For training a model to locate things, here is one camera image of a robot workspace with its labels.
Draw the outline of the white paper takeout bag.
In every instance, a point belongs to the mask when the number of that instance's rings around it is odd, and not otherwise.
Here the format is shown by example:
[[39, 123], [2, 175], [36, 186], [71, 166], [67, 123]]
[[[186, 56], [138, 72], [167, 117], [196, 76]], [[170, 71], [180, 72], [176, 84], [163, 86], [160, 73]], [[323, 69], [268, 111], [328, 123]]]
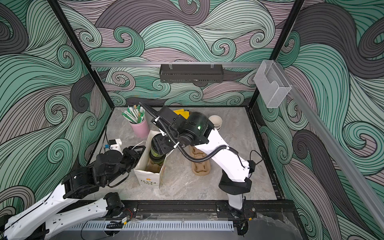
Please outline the white paper takeout bag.
[[146, 141], [146, 149], [144, 150], [138, 164], [134, 168], [135, 175], [138, 182], [143, 188], [159, 189], [162, 183], [163, 175], [166, 169], [166, 162], [169, 155], [173, 152], [169, 152], [165, 155], [163, 163], [158, 165], [150, 159], [151, 153], [151, 140], [160, 132], [150, 130]]

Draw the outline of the green paper coffee cup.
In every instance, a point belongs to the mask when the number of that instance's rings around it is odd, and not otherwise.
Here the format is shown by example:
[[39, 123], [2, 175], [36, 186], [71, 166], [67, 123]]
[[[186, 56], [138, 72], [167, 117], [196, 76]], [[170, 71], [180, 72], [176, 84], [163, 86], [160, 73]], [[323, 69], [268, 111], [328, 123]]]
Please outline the green paper coffee cup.
[[150, 159], [156, 164], [162, 163], [165, 159], [165, 154], [162, 154], [161, 148], [159, 147], [158, 143], [161, 137], [162, 134], [157, 134], [151, 140]]

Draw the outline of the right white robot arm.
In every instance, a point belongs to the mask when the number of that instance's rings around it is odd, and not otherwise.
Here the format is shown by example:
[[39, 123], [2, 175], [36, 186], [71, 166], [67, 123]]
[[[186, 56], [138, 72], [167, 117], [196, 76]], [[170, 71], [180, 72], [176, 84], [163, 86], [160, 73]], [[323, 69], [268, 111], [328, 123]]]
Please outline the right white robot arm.
[[213, 160], [223, 172], [219, 188], [228, 195], [230, 207], [241, 211], [244, 194], [251, 190], [250, 177], [256, 163], [241, 158], [204, 114], [191, 112], [188, 118], [184, 118], [167, 106], [156, 111], [145, 104], [141, 105], [152, 116], [152, 123], [161, 130], [151, 140], [150, 155], [159, 158], [178, 149], [193, 163]]

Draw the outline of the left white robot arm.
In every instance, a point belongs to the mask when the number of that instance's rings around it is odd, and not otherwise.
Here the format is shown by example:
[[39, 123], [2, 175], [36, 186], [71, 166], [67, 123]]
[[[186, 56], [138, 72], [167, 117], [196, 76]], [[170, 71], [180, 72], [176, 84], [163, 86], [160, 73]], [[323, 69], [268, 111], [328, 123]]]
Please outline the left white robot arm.
[[83, 221], [102, 217], [119, 217], [124, 212], [125, 206], [116, 192], [107, 193], [88, 205], [67, 212], [62, 210], [98, 192], [100, 188], [109, 187], [111, 182], [119, 176], [129, 174], [136, 167], [145, 150], [145, 146], [130, 146], [123, 150], [116, 148], [98, 154], [93, 163], [69, 173], [39, 202], [20, 214], [9, 218], [2, 217], [3, 238], [5, 240], [44, 240]]

